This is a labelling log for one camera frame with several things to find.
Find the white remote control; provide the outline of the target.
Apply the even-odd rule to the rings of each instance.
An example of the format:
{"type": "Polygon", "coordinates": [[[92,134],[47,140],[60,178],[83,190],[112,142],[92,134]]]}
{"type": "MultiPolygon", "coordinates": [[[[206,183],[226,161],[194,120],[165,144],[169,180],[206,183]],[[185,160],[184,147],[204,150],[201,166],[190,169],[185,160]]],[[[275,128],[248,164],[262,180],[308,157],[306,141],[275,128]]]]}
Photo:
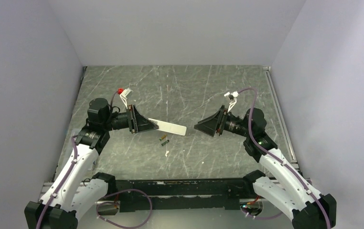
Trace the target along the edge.
{"type": "Polygon", "coordinates": [[[153,122],[154,124],[156,124],[158,126],[157,130],[159,130],[159,131],[170,133],[170,134],[175,134],[175,135],[181,135],[181,136],[186,135],[186,130],[187,130],[186,126],[177,125],[177,124],[173,124],[173,123],[169,123],[169,122],[165,122],[165,121],[161,121],[161,120],[156,120],[156,119],[152,119],[152,118],[149,118],[148,120],[153,122]]]}

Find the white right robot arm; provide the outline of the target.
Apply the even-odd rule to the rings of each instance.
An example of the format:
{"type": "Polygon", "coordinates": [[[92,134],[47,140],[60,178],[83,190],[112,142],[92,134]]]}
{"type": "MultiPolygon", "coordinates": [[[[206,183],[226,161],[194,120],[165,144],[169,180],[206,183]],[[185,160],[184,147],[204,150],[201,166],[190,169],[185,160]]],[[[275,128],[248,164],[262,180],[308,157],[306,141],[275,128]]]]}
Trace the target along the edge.
{"type": "Polygon", "coordinates": [[[244,118],[234,116],[224,106],[194,125],[211,137],[224,131],[245,137],[245,151],[279,182],[277,186],[265,173],[255,170],[244,176],[243,193],[257,195],[280,210],[295,229],[331,229],[336,225],[337,202],[322,194],[283,156],[265,131],[267,122],[258,108],[250,108],[244,118]]]}

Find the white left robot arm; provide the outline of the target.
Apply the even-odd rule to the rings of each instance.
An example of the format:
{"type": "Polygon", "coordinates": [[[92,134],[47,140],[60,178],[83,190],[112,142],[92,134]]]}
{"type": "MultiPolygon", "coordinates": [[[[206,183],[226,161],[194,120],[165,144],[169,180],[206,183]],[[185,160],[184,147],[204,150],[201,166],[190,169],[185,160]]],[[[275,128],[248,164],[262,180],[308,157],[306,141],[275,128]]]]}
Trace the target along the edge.
{"type": "Polygon", "coordinates": [[[30,229],[75,229],[82,216],[99,200],[116,196],[116,178],[96,173],[81,188],[86,172],[103,151],[112,130],[129,129],[133,134],[158,129],[134,105],[125,112],[113,112],[105,98],[89,103],[86,124],[71,137],[73,150],[51,187],[37,202],[30,201],[24,214],[30,229]]]}

